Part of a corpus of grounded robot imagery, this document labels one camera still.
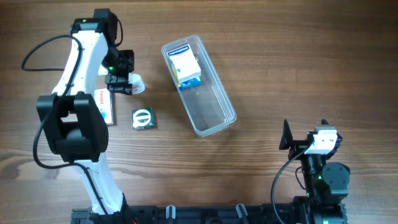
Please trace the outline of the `blue VapoDrops box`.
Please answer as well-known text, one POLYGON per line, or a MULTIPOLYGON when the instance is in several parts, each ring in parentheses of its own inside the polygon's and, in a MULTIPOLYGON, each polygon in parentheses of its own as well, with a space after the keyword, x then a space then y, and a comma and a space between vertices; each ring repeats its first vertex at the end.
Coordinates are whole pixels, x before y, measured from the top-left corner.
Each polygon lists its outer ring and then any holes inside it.
POLYGON ((172 73, 179 90, 201 85, 201 68, 197 63, 179 66, 172 64, 172 73))

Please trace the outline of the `dark green round-logo box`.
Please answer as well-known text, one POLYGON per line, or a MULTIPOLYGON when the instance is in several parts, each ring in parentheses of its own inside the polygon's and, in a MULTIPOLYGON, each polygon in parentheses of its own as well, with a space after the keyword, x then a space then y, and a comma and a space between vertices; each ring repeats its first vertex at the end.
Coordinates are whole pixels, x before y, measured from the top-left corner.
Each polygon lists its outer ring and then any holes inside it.
POLYGON ((132 110, 132 126, 134 130, 152 129, 155 127, 155 116, 152 108, 132 110))

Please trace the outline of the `small white lotion bottle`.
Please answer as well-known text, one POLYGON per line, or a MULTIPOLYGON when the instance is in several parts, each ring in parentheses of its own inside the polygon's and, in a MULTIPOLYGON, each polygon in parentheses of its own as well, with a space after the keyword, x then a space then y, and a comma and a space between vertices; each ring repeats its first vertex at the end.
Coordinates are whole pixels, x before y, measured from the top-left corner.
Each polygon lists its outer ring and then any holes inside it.
POLYGON ((129 84, 131 85, 133 95, 140 94, 146 89, 143 79, 139 74, 129 73, 128 80, 129 84))

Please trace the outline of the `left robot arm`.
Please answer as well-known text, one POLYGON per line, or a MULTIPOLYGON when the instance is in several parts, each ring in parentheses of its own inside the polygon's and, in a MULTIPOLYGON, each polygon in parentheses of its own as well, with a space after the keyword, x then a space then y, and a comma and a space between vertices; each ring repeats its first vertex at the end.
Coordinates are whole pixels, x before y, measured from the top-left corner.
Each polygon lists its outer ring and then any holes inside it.
POLYGON ((134 71, 133 50, 119 50, 123 28, 110 9, 95 9, 93 17, 75 19, 71 51, 62 77, 50 95, 40 96, 40 126, 32 151, 44 169, 74 167, 90 196, 90 215, 115 219, 128 209, 106 162, 108 127, 94 99, 100 67, 111 93, 131 95, 129 74, 134 71))

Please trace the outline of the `white Hansaplast box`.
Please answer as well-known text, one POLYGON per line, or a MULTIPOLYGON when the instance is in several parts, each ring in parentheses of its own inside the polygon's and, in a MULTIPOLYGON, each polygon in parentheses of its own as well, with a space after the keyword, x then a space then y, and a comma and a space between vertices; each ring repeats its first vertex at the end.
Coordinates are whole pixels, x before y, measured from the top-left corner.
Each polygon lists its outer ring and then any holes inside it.
POLYGON ((201 76, 201 68, 189 44, 167 52, 167 56, 178 85, 201 76))

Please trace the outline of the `clear plastic container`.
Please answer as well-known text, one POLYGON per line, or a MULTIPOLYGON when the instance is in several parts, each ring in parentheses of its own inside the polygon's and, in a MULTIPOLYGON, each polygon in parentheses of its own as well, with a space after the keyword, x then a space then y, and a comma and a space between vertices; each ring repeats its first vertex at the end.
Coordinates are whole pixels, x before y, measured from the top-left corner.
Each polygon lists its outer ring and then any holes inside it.
POLYGON ((172 71, 172 63, 168 53, 185 45, 190 46, 201 68, 201 84, 184 90, 178 89, 177 92, 193 130, 198 136, 205 137, 226 129, 236 121, 237 116, 206 47, 198 35, 189 35, 162 46, 161 52, 169 71, 172 71))

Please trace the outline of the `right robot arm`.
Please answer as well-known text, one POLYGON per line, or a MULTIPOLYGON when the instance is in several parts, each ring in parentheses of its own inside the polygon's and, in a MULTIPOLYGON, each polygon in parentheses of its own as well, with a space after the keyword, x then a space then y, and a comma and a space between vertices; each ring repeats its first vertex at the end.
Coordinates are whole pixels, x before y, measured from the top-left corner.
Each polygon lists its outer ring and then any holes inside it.
POLYGON ((329 160, 340 147, 343 138, 326 120, 307 133, 304 140, 295 140, 288 121, 284 121, 280 150, 289 150, 288 161, 274 177, 271 188, 271 206, 279 223, 347 223, 343 199, 348 196, 350 168, 329 160), (282 214, 275 204, 277 180, 293 162, 300 161, 306 196, 295 196, 287 214, 282 214))

